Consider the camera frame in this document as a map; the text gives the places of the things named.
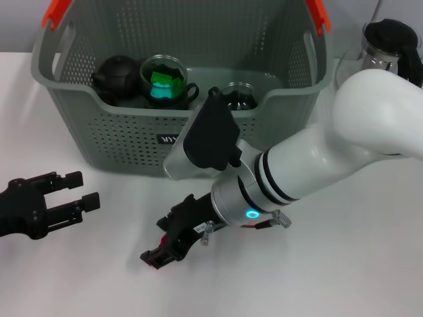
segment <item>orange basket handle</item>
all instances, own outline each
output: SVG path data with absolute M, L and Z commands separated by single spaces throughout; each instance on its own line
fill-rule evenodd
M 326 26 L 326 31 L 330 32 L 330 21 L 323 0 L 305 0 L 305 2 L 315 23 L 317 34 L 323 34 L 323 25 Z
M 50 28 L 54 31 L 65 15 L 67 8 L 71 5 L 71 2 L 72 0 L 52 0 L 52 3 L 50 3 L 44 18 L 42 19 L 42 27 L 46 26 L 47 21 L 50 18 L 53 20 Z

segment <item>kettle handle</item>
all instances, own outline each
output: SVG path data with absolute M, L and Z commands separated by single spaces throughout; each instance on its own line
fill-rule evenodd
M 412 46 L 401 48 L 401 57 L 398 60 L 398 75 L 422 88 L 423 63 L 416 48 Z

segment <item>perforated basket wall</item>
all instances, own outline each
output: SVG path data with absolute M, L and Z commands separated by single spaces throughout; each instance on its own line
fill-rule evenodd
M 145 109 L 139 99 L 122 108 L 103 103 L 91 74 L 107 58 L 179 58 L 200 87 L 197 104 L 213 86 L 252 84 L 259 106 L 233 115 L 244 138 L 263 150 L 306 124 L 330 82 L 329 48 L 305 0 L 73 0 L 58 25 L 48 20 L 39 31 L 32 74 L 90 164 L 163 176 L 172 145 L 160 140 L 177 136 L 192 112 Z

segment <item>white wall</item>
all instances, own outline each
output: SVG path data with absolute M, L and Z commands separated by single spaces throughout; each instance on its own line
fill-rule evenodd
M 0 52 L 32 51 L 36 32 L 50 1 L 0 0 Z M 352 38 L 360 35 L 364 22 L 374 12 L 377 0 L 323 1 L 332 22 L 335 54 L 340 56 Z M 423 34 L 422 14 L 423 0 L 383 0 L 379 16 L 403 20 Z

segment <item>black rubber band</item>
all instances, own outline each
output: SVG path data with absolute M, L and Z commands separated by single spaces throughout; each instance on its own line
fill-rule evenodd
M 271 213 L 269 211 L 265 211 L 265 210 L 261 209 L 258 205 L 256 205 L 251 200 L 250 196 L 247 193 L 247 190 L 245 189 L 245 185 L 244 185 L 243 181 L 241 180 L 241 178 L 239 176 L 238 176 L 238 185 L 239 185 L 239 189 L 241 190 L 241 194 L 243 195 L 246 203 L 248 203 L 251 208 L 253 208 L 254 210 L 257 210 L 259 213 Z
M 285 194 L 276 184 L 275 180 L 272 177 L 272 173 L 270 172 L 270 169 L 269 169 L 268 155 L 269 155 L 269 149 L 263 154 L 263 168 L 264 168 L 264 173 L 267 177 L 267 180 L 269 181 L 269 184 L 280 197 L 284 198 L 287 201 L 297 201 L 298 199 L 291 198 L 290 196 Z
M 283 203 L 279 201 L 276 197 L 272 196 L 272 194 L 267 190 L 266 186 L 264 185 L 262 176 L 260 174 L 260 157 L 261 154 L 257 155 L 256 160 L 254 162 L 254 174 L 256 176 L 257 184 L 260 190 L 262 191 L 263 195 L 266 196 L 272 203 L 278 206 L 287 206 L 289 203 Z

